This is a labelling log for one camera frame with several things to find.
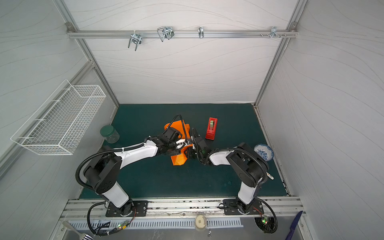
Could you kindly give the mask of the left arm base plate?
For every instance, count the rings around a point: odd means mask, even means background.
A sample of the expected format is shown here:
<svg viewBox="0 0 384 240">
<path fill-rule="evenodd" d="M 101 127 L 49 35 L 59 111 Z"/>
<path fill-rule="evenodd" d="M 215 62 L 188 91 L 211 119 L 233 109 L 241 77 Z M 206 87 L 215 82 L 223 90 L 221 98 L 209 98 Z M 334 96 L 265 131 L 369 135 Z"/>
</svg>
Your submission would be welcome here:
<svg viewBox="0 0 384 240">
<path fill-rule="evenodd" d="M 122 207 L 118 208 L 113 203 L 107 207 L 106 217 L 145 217 L 147 214 L 148 201 L 128 200 Z"/>
</svg>

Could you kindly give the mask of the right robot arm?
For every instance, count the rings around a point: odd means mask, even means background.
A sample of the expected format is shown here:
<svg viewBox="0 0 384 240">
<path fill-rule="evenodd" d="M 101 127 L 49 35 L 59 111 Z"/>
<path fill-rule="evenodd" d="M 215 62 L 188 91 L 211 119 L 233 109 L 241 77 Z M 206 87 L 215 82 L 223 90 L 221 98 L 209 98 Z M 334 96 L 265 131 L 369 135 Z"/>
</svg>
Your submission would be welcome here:
<svg viewBox="0 0 384 240">
<path fill-rule="evenodd" d="M 248 212 L 262 185 L 268 180 L 268 163 L 246 143 L 234 148 L 212 150 L 198 136 L 192 137 L 192 144 L 193 153 L 201 164 L 232 167 L 242 182 L 237 196 L 238 209 Z"/>
</svg>

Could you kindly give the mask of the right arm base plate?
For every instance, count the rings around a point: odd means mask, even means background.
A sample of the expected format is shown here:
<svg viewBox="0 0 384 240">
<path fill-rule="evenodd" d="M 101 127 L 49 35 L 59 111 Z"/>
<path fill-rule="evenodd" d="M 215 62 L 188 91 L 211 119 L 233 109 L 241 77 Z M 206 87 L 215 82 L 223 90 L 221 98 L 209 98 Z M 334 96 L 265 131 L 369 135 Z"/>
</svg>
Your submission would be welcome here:
<svg viewBox="0 0 384 240">
<path fill-rule="evenodd" d="M 224 211 L 226 216 L 231 215 L 263 215 L 263 204 L 259 200 L 253 200 L 250 204 L 245 205 L 237 199 L 224 199 L 218 206 Z"/>
</svg>

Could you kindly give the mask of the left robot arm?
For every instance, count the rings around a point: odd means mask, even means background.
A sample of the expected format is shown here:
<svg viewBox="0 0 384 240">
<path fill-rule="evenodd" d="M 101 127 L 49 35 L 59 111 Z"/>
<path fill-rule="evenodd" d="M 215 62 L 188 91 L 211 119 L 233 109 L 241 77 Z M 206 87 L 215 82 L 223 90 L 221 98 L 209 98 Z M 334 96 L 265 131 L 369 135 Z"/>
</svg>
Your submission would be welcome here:
<svg viewBox="0 0 384 240">
<path fill-rule="evenodd" d="M 79 185 L 93 190 L 116 208 L 127 208 L 131 200 L 118 184 L 120 170 L 137 161 L 167 152 L 180 153 L 187 141 L 185 130 L 180 132 L 169 127 L 160 135 L 146 138 L 143 143 L 99 151 L 89 156 L 78 166 L 75 179 Z"/>
</svg>

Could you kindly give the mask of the orange wrapping paper sheet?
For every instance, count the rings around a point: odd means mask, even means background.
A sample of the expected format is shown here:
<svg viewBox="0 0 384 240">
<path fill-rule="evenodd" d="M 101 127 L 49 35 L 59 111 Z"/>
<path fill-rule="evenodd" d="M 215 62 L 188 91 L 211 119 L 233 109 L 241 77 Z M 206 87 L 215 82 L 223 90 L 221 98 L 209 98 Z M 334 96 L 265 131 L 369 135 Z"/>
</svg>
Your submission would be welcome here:
<svg viewBox="0 0 384 240">
<path fill-rule="evenodd" d="M 192 139 L 190 136 L 190 125 L 184 120 L 175 121 L 171 124 L 171 128 L 178 130 L 181 133 L 179 140 L 184 140 L 183 148 L 177 147 L 176 153 L 171 154 L 171 159 L 174 166 L 181 166 L 188 160 L 188 151 L 193 148 Z"/>
</svg>

